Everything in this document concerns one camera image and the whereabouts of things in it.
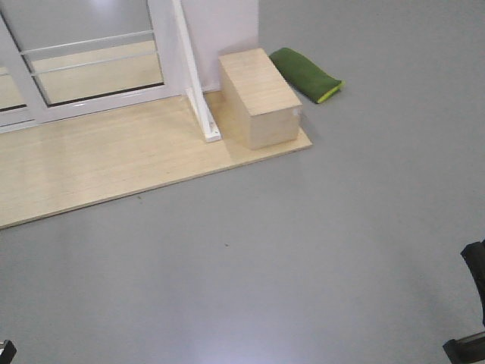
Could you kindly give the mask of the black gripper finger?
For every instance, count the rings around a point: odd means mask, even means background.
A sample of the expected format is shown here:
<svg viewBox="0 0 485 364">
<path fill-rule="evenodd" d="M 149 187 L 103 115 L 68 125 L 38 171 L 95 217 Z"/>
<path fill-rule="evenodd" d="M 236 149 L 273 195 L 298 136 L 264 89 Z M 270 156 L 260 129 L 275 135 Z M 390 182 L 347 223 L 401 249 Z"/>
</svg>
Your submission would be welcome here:
<svg viewBox="0 0 485 364">
<path fill-rule="evenodd" d="M 484 241 L 469 243 L 461 252 L 477 287 L 482 312 L 484 312 Z"/>
<path fill-rule="evenodd" d="M 484 361 L 484 332 L 448 340 L 443 350 L 451 363 L 476 363 Z"/>
</svg>

